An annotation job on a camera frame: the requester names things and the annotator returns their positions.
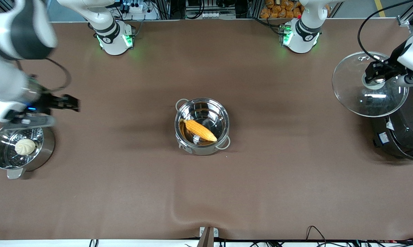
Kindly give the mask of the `aluminium frame profile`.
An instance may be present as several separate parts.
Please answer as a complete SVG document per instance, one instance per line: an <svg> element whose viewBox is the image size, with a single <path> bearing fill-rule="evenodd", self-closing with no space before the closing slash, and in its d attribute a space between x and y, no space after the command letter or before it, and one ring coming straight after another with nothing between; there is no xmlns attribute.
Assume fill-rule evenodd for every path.
<svg viewBox="0 0 413 247"><path fill-rule="evenodd" d="M396 18L399 26L413 25L413 5L408 7L405 12L398 15Z"/></svg>

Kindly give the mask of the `steel steamer pot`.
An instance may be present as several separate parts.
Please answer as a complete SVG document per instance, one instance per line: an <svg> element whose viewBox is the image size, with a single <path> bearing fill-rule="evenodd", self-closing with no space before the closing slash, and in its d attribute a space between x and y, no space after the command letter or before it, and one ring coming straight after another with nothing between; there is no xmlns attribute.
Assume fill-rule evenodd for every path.
<svg viewBox="0 0 413 247"><path fill-rule="evenodd" d="M31 139L36 149L27 156L15 152L15 144L21 139ZM0 130L0 169L7 172L8 179L19 179L25 172L30 172L44 165L55 149L55 135L52 128L34 128L27 130Z"/></svg>

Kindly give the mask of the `yellow corn cob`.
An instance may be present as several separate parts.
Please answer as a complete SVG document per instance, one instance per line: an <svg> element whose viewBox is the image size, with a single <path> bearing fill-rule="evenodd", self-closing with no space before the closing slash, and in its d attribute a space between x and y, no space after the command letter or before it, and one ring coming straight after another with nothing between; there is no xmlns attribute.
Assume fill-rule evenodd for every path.
<svg viewBox="0 0 413 247"><path fill-rule="evenodd" d="M209 142L217 142L217 137L203 125L199 124L193 119L183 119L182 122L185 124L186 129Z"/></svg>

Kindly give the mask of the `white steamed bun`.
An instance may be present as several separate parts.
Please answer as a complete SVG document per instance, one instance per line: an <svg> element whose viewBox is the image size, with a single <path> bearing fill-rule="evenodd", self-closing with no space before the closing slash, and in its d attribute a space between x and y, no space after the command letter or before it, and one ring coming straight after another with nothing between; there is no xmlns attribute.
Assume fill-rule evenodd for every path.
<svg viewBox="0 0 413 247"><path fill-rule="evenodd" d="M15 152L21 156L30 155L36 149L36 143L31 139L21 139L14 147Z"/></svg>

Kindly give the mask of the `white power strip with plugs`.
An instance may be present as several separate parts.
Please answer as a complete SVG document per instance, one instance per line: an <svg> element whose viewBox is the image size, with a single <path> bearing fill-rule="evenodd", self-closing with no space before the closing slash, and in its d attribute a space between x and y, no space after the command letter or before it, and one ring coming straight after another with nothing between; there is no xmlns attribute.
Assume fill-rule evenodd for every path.
<svg viewBox="0 0 413 247"><path fill-rule="evenodd" d="M122 0L118 7L123 20L159 20L155 3L150 0Z"/></svg>

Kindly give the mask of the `black rice cooker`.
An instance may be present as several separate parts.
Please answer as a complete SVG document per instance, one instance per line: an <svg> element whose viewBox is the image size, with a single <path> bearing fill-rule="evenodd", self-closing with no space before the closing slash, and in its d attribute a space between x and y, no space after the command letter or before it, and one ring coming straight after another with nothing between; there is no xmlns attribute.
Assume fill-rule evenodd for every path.
<svg viewBox="0 0 413 247"><path fill-rule="evenodd" d="M374 147L396 158L413 161L413 87L404 104L394 113L372 118Z"/></svg>

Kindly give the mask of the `metal table edge bracket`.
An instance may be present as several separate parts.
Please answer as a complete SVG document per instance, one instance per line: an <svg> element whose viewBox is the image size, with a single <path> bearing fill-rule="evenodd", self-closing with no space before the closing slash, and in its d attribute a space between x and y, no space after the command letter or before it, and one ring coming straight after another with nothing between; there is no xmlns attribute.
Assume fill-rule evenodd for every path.
<svg viewBox="0 0 413 247"><path fill-rule="evenodd" d="M219 231L214 227L201 227L200 239L197 243L197 247L214 247L215 240L219 238Z"/></svg>

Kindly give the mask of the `glass pot lid with knob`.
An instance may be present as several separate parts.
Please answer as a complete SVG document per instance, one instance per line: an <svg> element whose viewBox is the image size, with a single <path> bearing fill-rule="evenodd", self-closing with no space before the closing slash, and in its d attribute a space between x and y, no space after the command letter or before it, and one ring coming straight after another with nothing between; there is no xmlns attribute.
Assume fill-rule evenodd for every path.
<svg viewBox="0 0 413 247"><path fill-rule="evenodd" d="M397 82L398 76L371 79L366 69L375 59L388 55L360 51L339 62L332 76L332 88L339 102L348 110L363 117L385 117L397 111L407 100L409 88Z"/></svg>

